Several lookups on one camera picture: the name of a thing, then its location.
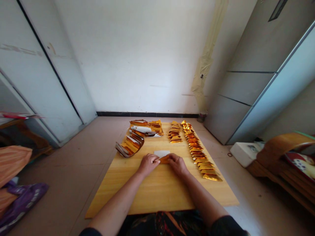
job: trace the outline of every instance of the wooden board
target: wooden board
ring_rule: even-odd
[[[197,180],[211,193],[215,199],[223,206],[238,205],[239,202],[222,176],[223,182],[216,182],[202,178],[202,174],[194,164],[189,153],[189,146],[184,137],[182,143],[171,144],[167,138],[167,132],[171,123],[162,123],[165,133],[163,137],[145,138],[143,147],[131,158],[123,158],[117,152],[111,166],[109,167],[103,182],[101,183],[85,218],[93,218],[105,203],[127,182],[127,180],[136,172],[144,155],[154,153],[156,150],[170,150],[172,153],[183,157],[187,168]],[[212,163],[215,163],[210,157],[208,151],[204,148],[206,155]],[[159,165],[141,184],[133,204],[129,210],[129,215],[151,213],[157,211],[176,211],[194,209],[189,193],[182,181],[174,174],[169,165]]]

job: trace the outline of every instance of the white wardrobe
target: white wardrobe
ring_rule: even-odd
[[[95,117],[93,101],[51,0],[0,2],[0,111],[62,146]]]

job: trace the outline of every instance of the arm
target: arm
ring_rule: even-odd
[[[210,228],[216,220],[229,215],[220,203],[218,203],[217,200],[189,172],[182,157],[171,153],[169,159],[170,166],[184,181],[196,208],[200,211],[202,219],[208,228]]]
[[[88,227],[95,228],[104,236],[117,235],[134,201],[140,184],[160,163],[157,160],[158,158],[158,156],[153,154],[145,155],[137,172],[103,206],[89,223]]]

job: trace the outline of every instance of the purple bag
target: purple bag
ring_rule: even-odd
[[[45,183],[17,186],[10,181],[8,192],[19,195],[0,219],[0,236],[6,235],[16,223],[44,196],[49,186]]]

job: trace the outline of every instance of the patterned clothing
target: patterned clothing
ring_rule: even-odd
[[[198,211],[159,211],[152,214],[127,216],[118,236],[247,236],[247,232],[231,216],[224,216],[210,229],[204,225]],[[101,236],[93,229],[84,229],[80,236]]]

